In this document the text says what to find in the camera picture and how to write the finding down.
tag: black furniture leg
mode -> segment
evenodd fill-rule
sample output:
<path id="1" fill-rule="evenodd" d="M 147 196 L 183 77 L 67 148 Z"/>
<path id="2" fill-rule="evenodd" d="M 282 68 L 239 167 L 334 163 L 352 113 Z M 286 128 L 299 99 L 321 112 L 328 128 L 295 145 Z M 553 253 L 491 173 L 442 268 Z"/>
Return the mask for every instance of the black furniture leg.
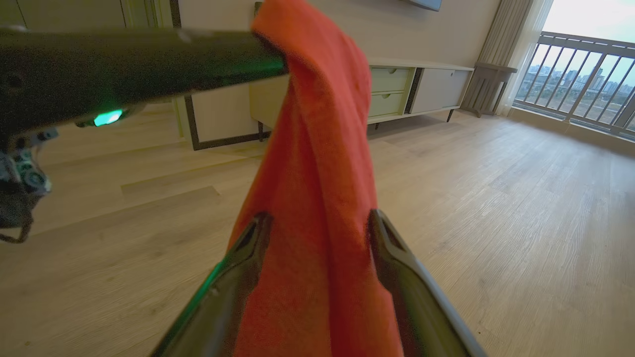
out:
<path id="1" fill-rule="evenodd" d="M 264 140 L 264 127 L 261 122 L 258 122 L 258 141 L 262 142 Z"/>

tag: green light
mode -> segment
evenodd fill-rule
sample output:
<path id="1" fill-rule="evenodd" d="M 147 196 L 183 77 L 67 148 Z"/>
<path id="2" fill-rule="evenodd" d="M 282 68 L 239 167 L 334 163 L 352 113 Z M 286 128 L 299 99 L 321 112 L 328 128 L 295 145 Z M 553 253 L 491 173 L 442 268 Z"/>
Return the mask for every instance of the green light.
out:
<path id="1" fill-rule="evenodd" d="M 119 120 L 122 114 L 123 114 L 123 111 L 121 109 L 118 111 L 112 111 L 108 113 L 99 114 L 93 122 L 95 123 L 95 126 L 111 124 Z"/>

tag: television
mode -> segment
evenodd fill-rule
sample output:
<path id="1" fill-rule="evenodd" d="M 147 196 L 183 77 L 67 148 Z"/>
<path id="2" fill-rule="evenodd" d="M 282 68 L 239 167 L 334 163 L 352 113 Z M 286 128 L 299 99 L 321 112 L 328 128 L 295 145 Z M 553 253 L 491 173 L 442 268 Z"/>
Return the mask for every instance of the television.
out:
<path id="1" fill-rule="evenodd" d="M 439 11 L 441 9 L 441 0 L 403 0 L 420 8 Z"/>

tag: balcony railing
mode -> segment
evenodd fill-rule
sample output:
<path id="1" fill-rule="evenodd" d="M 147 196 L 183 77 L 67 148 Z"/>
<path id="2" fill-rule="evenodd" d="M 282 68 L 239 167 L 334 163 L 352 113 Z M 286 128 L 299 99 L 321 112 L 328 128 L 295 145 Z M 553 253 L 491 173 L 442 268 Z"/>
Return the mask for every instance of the balcony railing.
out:
<path id="1" fill-rule="evenodd" d="M 543 32 L 514 101 L 635 139 L 635 43 Z"/>

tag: light wood flooring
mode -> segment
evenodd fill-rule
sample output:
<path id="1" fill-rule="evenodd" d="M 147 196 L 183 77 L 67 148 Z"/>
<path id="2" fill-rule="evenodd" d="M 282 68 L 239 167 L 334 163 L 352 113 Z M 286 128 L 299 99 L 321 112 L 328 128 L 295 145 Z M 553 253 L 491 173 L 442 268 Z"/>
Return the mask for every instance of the light wood flooring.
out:
<path id="1" fill-rule="evenodd" d="M 632 356 L 635 160 L 456 112 L 369 128 L 380 207 L 490 356 Z M 170 105 L 65 127 L 0 245 L 0 356 L 146 356 L 224 253 L 266 143 L 191 151 Z"/>

